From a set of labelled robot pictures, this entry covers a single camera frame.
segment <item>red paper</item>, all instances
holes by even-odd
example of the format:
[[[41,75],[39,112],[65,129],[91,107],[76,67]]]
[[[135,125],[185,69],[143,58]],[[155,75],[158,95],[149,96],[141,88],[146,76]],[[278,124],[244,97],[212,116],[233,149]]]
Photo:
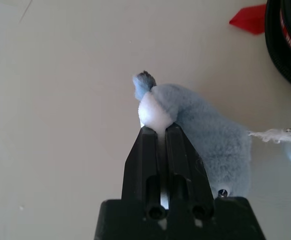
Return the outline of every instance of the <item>red paper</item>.
[[[266,4],[242,8],[229,23],[252,34],[262,34],[265,32],[266,8]]]

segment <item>screw hole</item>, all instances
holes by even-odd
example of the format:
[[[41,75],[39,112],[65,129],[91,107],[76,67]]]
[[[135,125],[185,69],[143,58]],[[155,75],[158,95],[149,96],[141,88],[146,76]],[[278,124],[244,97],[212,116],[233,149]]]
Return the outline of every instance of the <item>screw hole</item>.
[[[165,218],[166,213],[162,206],[153,206],[149,209],[147,215],[153,220],[160,220]]]
[[[194,206],[192,208],[192,213],[196,219],[203,219],[206,217],[207,211],[203,206]]]

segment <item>plush toy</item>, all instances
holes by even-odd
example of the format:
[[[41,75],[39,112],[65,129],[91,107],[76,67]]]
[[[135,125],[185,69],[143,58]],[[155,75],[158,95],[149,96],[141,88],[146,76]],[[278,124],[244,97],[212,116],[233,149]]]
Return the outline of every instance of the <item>plush toy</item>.
[[[224,190],[227,196],[247,196],[251,137],[245,127],[222,116],[196,92],[175,84],[157,86],[146,71],[133,83],[140,122],[156,131],[159,142],[172,123],[182,128],[203,160],[214,197]]]

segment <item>black cable coil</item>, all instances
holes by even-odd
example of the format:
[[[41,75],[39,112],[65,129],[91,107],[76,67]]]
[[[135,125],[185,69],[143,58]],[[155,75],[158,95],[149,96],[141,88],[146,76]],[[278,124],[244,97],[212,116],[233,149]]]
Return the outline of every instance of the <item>black cable coil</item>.
[[[265,41],[270,57],[291,83],[291,0],[268,0]]]

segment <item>white fluff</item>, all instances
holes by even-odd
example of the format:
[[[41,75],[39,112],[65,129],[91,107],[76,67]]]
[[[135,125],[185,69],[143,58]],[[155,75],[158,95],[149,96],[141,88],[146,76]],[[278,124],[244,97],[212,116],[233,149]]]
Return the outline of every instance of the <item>white fluff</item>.
[[[273,141],[276,144],[280,142],[291,142],[291,132],[283,129],[270,129],[265,132],[250,132],[249,136],[262,139],[263,142]]]
[[[169,114],[158,104],[151,92],[144,94],[138,113],[141,124],[153,129],[159,139],[165,136],[166,128],[173,123]]]

